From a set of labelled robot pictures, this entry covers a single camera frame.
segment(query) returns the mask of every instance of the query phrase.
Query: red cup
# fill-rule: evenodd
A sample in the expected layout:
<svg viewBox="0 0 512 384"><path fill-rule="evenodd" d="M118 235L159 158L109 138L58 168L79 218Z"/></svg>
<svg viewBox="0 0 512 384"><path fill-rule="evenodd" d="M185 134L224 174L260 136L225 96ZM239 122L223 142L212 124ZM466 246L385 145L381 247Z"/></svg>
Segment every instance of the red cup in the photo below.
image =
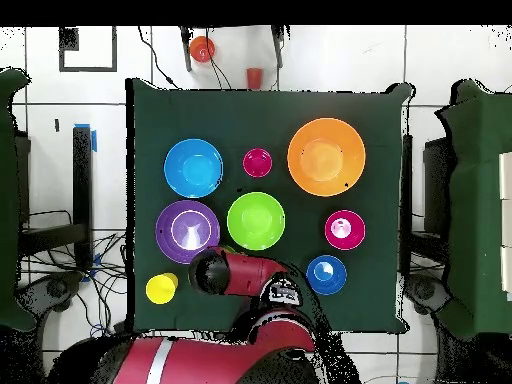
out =
<svg viewBox="0 0 512 384"><path fill-rule="evenodd" d="M250 90L259 90L261 88L261 80L263 77L263 69L247 68L247 86Z"/></svg>

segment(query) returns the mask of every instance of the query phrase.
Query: black cable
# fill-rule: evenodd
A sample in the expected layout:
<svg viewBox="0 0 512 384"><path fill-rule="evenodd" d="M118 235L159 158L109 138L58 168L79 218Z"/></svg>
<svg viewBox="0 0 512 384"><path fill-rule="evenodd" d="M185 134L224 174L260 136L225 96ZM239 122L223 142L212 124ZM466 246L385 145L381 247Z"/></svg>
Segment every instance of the black cable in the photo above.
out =
<svg viewBox="0 0 512 384"><path fill-rule="evenodd" d="M29 216L46 215L46 214L49 214L49 213L65 213L65 214L67 214L67 215L68 215L69 223L70 223L70 224L72 224L72 223L73 223L73 221L72 221L72 219L71 219L71 214L70 214L68 211L64 210L64 209L62 209L62 210L56 210L56 211L35 212L35 213L31 213L31 214L29 214Z"/></svg>
<svg viewBox="0 0 512 384"><path fill-rule="evenodd" d="M214 61L213 61L213 57L210 53L210 48L209 48L209 43L208 43L208 27L206 27L206 51L208 52L208 56L210 56L210 61L212 63L212 67L213 67L213 70L215 71L215 67L217 67L217 69L219 70L219 72L222 74L222 76L224 77L224 79L226 80L226 82L228 83L228 86L229 86L229 89L231 90L231 84L229 83L228 79L226 78L226 75L224 75L224 72L222 72L222 69L219 68L219 65L217 65ZM220 83L220 79L219 79L219 76L217 75L217 80L219 81L219 86L222 90L222 85Z"/></svg>
<svg viewBox="0 0 512 384"><path fill-rule="evenodd" d="M158 70L160 71L160 73L164 76L165 80L166 80L169 84L174 85L178 90L181 90L181 88L180 88L180 87L178 87L178 86L174 83L174 81L173 81L170 77L168 77L167 75L165 75L165 72L164 72L164 71L162 71L162 70L160 69L160 66L158 66L158 60L157 60L157 58L156 58L156 53L155 53L155 50L153 49L153 46L152 46L151 44L149 44L146 40L144 40L144 37L142 36L142 31L141 31L141 29L140 29L140 26L137 26L137 28L138 28L138 30L139 30L140 39L142 40L142 42L143 42L146 46L148 46L148 47L151 49L151 53L153 54L153 56L154 56L154 58L155 58L155 66L156 66L156 69L158 69Z"/></svg>
<svg viewBox="0 0 512 384"><path fill-rule="evenodd" d="M85 301L82 299L82 296L80 296L78 293L76 294L77 297L80 299L80 301L82 302L82 305L84 305L84 308L85 308L85 319L87 320L87 323L91 326L91 327L94 327L94 325L91 324L91 321L89 320L89 310L87 309L87 304L85 303Z"/></svg>
<svg viewBox="0 0 512 384"><path fill-rule="evenodd" d="M208 55L210 56L210 61L211 61L212 56L210 54L210 49L208 48L208 28L206 28L206 50L208 50ZM219 87L222 90L222 84L220 82L219 74L217 73L217 70L215 69L215 66L213 65L213 61L211 63L212 63L212 67L213 67L213 72L215 72L215 76L217 77L217 82L219 83Z"/></svg>
<svg viewBox="0 0 512 384"><path fill-rule="evenodd" d="M49 212L44 212L44 213L53 213L53 212L66 212L66 211L49 211ZM114 233L114 234L104 237L102 239L93 240L93 243L96 243L95 248L97 248L103 241L108 240L105 250L100 254L100 258L103 259L104 255L108 251L110 251L119 242L119 240L121 240L125 237L126 237L126 233L122 234L121 236L117 236L117 237L116 237L116 233ZM124 262L125 261L124 260L125 252L124 251L126 250L126 246L125 245L123 245L123 246L121 246L120 251L121 251L121 255L123 257L123 262ZM73 259L74 263L76 263L76 258L74 257L74 255L69 251L67 246L65 246L65 247L66 247L67 253L56 250L56 249L50 249L47 251L51 262L45 261L45 260L41 259L40 257L38 257L37 255L32 255L36 259L33 261L34 261L34 263L38 263L38 264L46 265L46 266L54 266L54 267L57 267L57 268L63 269L63 270L81 271L84 274L84 276L89 277L94 285L96 294L98 295L98 319L100 322L99 327L101 327L101 328L98 328L98 325L94 326L91 323L89 316L88 316L87 304L85 303L83 298L81 296L79 296L80 301L82 302L82 304L84 305L84 307L86 309L86 320L87 320L88 324L91 326L91 328L94 328L97 331L102 331L102 336L112 334L112 332L110 331L110 325L112 323L112 311L110 310L110 307L107 303L107 296L108 296L108 294L110 294L110 292L113 292L116 294L126 294L126 292L120 292L120 291L113 289L113 286L117 282L118 279L126 279L126 273L120 271L124 268L119 265L114 265L114 264L110 264L108 262L104 262L101 259L100 259L99 266L94 266L92 269L86 270L86 271L84 271L82 269L78 269L76 266L73 266L72 262L59 263L55 260L53 253L61 253L61 254L67 255ZM94 277L94 275L92 275L93 271L95 271L95 274L98 272L103 272L103 273L107 274L109 277L107 278L105 283L101 283ZM46 275L58 274L58 272L48 271L48 270L32 270L32 271L28 271L28 272L41 273L41 274L46 274ZM108 283L111 279L113 279L113 282L110 284L110 286L108 286ZM107 288L107 294L105 295L105 297L103 297L103 295L102 295L102 290L104 288ZM102 323L102 316L101 316L102 309L103 309L104 315L105 315L105 325L103 325L103 323Z"/></svg>
<svg viewBox="0 0 512 384"><path fill-rule="evenodd" d="M121 251L121 259L123 260L123 264L126 269L126 244L123 244L119 250Z"/></svg>

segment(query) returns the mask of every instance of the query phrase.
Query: floor tile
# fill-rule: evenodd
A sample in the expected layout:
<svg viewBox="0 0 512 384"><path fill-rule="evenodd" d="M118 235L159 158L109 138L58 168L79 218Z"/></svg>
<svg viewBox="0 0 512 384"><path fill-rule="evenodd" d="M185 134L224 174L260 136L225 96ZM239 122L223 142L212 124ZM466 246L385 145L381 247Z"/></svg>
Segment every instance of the floor tile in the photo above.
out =
<svg viewBox="0 0 512 384"><path fill-rule="evenodd" d="M103 63L104 50L112 48L103 40L104 28L97 35L91 28L82 30L80 35L79 28L79 51L66 52L65 61L71 53L69 58L75 65ZM148 34L149 27L144 27L143 35L149 39ZM32 79L29 103L124 103L125 78L150 80L151 54L140 40L137 27L117 27L116 72L60 72L58 28L28 28L27 72Z"/></svg>
<svg viewBox="0 0 512 384"><path fill-rule="evenodd" d="M404 26L291 26L281 90L383 92L403 81Z"/></svg>
<svg viewBox="0 0 512 384"><path fill-rule="evenodd" d="M0 27L0 69L25 69L25 28ZM25 89L19 90L13 98L14 103L25 102Z"/></svg>
<svg viewBox="0 0 512 384"><path fill-rule="evenodd" d="M43 366L46 376L53 368L54 361L60 356L61 352L43 352Z"/></svg>
<svg viewBox="0 0 512 384"><path fill-rule="evenodd" d="M409 108L409 131L412 135L412 211L420 216L413 216L412 229L421 231L425 215L425 166L423 151L427 141L446 136L446 132L434 112L436 108Z"/></svg>
<svg viewBox="0 0 512 384"><path fill-rule="evenodd" d="M97 151L92 152L93 228L125 228L125 107L29 105L28 117L31 212L73 213L73 127L90 124L97 135Z"/></svg>
<svg viewBox="0 0 512 384"><path fill-rule="evenodd" d="M97 241L95 243L96 248L94 249L95 254L103 253L107 247L108 240L99 242L99 239L111 235L111 232L94 231L93 237ZM110 249L103 257L103 263L105 266L119 265L122 266L123 262L119 247L124 244L123 241L118 242L114 248ZM57 262L60 262L62 258L56 257ZM107 296L107 303L110 308L111 318L111 330L114 324L123 321L126 318L126 280L124 279L108 279L109 275L105 272L98 272L95 274L95 278L99 281L98 289L101 289L101 293L105 296L107 290L102 285L107 284L109 287L112 283L113 289L121 294L110 292ZM89 321L93 325L97 325L101 322L105 324L105 311L103 305L98 305L98 294L94 288L92 281L81 282L78 294L82 297L85 304L87 305L87 316ZM71 306L64 312L51 312L44 329L43 336L43 349L55 349L64 350L74 343L86 339L91 336L99 336L100 332L94 333L91 326L88 324L85 317L85 307L80 299L75 296L72 299Z"/></svg>
<svg viewBox="0 0 512 384"><path fill-rule="evenodd" d="M27 131L27 120L25 116L25 105L13 105L12 114L16 120L18 131Z"/></svg>
<svg viewBox="0 0 512 384"><path fill-rule="evenodd" d="M420 315L413 303L404 297L402 318L410 329L400 334L400 352L437 353L437 334L430 315Z"/></svg>
<svg viewBox="0 0 512 384"><path fill-rule="evenodd" d="M399 381L409 384L433 384L436 375L437 355L400 354Z"/></svg>
<svg viewBox="0 0 512 384"><path fill-rule="evenodd" d="M343 333L345 352L396 352L396 334Z"/></svg>
<svg viewBox="0 0 512 384"><path fill-rule="evenodd" d="M396 355L351 354L362 384L395 384Z"/></svg>
<svg viewBox="0 0 512 384"><path fill-rule="evenodd" d="M462 78L505 90L512 84L510 35L505 25L408 25L406 80L417 90L412 103L446 105Z"/></svg>

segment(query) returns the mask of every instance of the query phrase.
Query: magenta cup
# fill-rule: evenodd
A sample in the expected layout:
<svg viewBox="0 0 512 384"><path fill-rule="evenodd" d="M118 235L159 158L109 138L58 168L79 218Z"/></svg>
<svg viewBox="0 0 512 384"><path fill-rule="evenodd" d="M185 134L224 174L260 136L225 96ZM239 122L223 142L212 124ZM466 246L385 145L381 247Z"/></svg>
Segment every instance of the magenta cup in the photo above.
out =
<svg viewBox="0 0 512 384"><path fill-rule="evenodd" d="M361 244L365 236L363 219L355 212L334 212L325 223L325 237L336 249L351 250Z"/></svg>
<svg viewBox="0 0 512 384"><path fill-rule="evenodd" d="M244 169L251 177L261 178L267 175L272 168L272 157L265 149L259 147L251 149L244 156Z"/></svg>

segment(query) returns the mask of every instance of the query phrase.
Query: small blue bowl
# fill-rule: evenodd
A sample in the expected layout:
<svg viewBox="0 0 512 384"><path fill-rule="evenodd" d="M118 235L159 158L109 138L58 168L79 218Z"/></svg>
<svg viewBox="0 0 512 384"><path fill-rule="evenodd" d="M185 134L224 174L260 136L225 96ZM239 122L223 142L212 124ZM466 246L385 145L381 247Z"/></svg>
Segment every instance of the small blue bowl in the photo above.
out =
<svg viewBox="0 0 512 384"><path fill-rule="evenodd" d="M175 144L164 163L167 184L180 196L197 199L210 194L222 180L222 158L207 141L189 138Z"/></svg>
<svg viewBox="0 0 512 384"><path fill-rule="evenodd" d="M306 271L311 288L328 296L341 290L347 280L345 265L338 258L322 255L313 259Z"/></svg>

